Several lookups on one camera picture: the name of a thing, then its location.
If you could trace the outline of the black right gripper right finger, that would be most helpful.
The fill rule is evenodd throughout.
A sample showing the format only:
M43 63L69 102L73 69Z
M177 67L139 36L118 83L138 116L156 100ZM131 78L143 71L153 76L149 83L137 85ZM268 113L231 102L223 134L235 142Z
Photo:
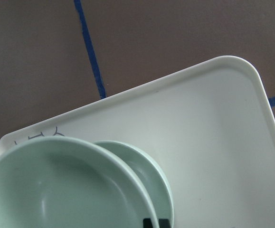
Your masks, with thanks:
M160 219L159 227L160 228L170 228L170 221L168 219Z

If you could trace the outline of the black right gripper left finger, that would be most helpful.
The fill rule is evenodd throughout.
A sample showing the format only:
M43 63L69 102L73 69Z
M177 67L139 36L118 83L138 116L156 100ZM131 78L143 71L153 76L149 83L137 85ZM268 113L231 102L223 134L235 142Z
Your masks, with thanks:
M143 220L143 228L153 228L153 224L151 219L144 219Z

